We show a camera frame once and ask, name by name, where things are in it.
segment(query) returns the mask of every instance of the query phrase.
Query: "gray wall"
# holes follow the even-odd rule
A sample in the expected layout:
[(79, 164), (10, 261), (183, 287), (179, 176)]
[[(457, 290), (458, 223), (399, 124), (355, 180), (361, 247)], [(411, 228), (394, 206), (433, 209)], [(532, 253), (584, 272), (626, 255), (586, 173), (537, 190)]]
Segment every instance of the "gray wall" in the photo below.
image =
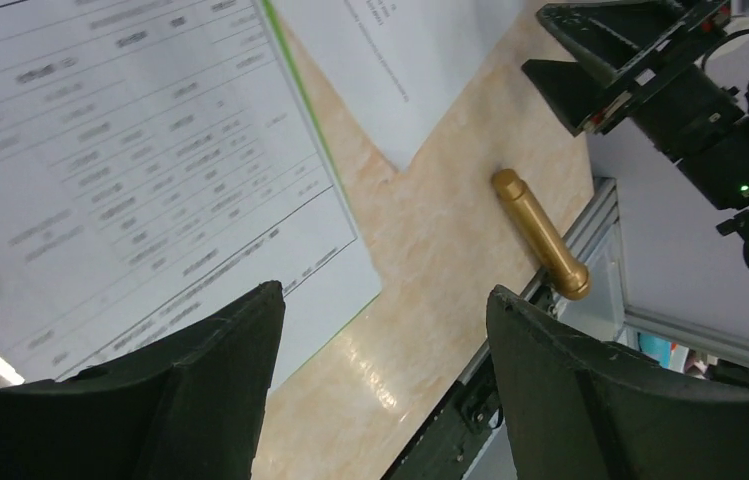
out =
[[(744, 88), (749, 42), (708, 66), (717, 83)], [(715, 226), (715, 210), (631, 122), (590, 137), (596, 175), (619, 181), (628, 302), (749, 339), (749, 272), (742, 242)]]

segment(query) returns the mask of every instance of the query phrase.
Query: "table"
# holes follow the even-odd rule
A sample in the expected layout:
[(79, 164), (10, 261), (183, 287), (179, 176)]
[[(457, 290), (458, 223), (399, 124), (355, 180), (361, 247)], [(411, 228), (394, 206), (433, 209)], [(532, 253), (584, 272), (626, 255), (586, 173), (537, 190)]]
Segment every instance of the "table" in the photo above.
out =
[(526, 3), (403, 173), (285, 29), (384, 286), (268, 399), (255, 480), (385, 473), (483, 343), (492, 287), (519, 291), (538, 268), (495, 199), (495, 171), (515, 168), (561, 231), (588, 203), (584, 137), (571, 138), (520, 70), (566, 55), (533, 17), (543, 2)]

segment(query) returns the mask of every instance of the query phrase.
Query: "marble table surface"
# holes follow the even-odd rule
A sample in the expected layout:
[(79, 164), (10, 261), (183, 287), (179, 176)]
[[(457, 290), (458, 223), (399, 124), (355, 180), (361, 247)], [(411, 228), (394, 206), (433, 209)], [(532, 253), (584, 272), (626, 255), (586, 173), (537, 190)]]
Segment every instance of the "marble table surface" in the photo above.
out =
[(379, 479), (482, 345), (495, 284), (520, 291), (537, 262), (490, 185), (515, 168), (565, 231), (588, 203), (586, 142), (520, 70), (565, 59), (528, 0), (399, 173), (306, 50), (285, 35), (383, 290), (268, 399), (255, 480)]

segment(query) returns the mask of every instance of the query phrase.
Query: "document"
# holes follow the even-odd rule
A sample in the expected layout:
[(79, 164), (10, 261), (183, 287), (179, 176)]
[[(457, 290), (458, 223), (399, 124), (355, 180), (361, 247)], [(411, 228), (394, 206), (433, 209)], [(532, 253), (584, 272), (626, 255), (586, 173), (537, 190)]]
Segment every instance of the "document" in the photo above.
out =
[(399, 170), (474, 77), (524, 0), (272, 0)]
[(0, 2), (0, 355), (64, 379), (272, 279), (275, 386), (380, 289), (262, 5)]

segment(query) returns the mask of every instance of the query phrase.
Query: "gold tube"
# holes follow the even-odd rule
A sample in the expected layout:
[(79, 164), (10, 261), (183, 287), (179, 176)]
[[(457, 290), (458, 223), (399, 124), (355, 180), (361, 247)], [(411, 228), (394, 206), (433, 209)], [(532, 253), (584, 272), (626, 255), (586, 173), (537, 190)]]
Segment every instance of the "gold tube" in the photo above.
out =
[(571, 254), (527, 183), (507, 169), (492, 177), (492, 185), (501, 206), (548, 269), (556, 291), (570, 300), (586, 297), (592, 285), (589, 269)]

